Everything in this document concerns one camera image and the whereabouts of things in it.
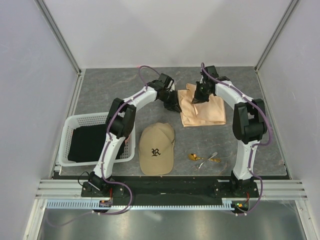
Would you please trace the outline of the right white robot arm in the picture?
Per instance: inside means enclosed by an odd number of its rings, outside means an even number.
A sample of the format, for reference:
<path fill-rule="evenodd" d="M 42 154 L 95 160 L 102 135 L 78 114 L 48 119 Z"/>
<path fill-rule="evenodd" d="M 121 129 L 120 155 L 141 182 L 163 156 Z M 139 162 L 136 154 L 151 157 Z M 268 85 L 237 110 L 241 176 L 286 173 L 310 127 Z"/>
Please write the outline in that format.
<path fill-rule="evenodd" d="M 201 64 L 201 80 L 196 82 L 192 104 L 209 101 L 210 95 L 222 98 L 233 109 L 232 131 L 237 139 L 236 163 L 228 182 L 216 185 L 216 195 L 257 197 L 253 164 L 256 150 L 263 135 L 269 131 L 265 103 L 262 99 L 248 97 L 226 76 L 219 76 L 215 66 Z"/>

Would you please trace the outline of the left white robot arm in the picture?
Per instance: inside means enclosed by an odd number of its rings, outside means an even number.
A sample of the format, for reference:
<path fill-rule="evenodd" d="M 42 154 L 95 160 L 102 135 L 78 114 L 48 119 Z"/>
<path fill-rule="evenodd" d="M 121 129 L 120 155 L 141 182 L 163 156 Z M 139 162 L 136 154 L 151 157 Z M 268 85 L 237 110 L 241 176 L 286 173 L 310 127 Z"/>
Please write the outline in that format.
<path fill-rule="evenodd" d="M 133 131 L 137 111 L 156 100 L 162 101 L 164 108 L 169 111 L 182 111 L 174 82 L 170 76 L 161 73 L 158 79 L 148 82 L 132 96 L 113 100 L 105 122 L 104 146 L 87 182 L 99 197 L 106 196 L 110 191 L 110 177 L 116 156 L 121 145 Z"/>

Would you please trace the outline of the peach satin napkin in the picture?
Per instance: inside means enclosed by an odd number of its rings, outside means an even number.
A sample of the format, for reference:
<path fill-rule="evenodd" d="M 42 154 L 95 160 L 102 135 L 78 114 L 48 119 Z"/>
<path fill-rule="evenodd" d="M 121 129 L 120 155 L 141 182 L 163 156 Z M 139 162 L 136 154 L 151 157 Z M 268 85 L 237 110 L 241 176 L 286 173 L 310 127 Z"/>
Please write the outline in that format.
<path fill-rule="evenodd" d="M 227 123 L 224 100 L 210 95 L 209 102 L 193 104 L 196 86 L 187 83 L 186 89 L 178 90 L 181 122 L 184 127 L 225 125 Z"/>

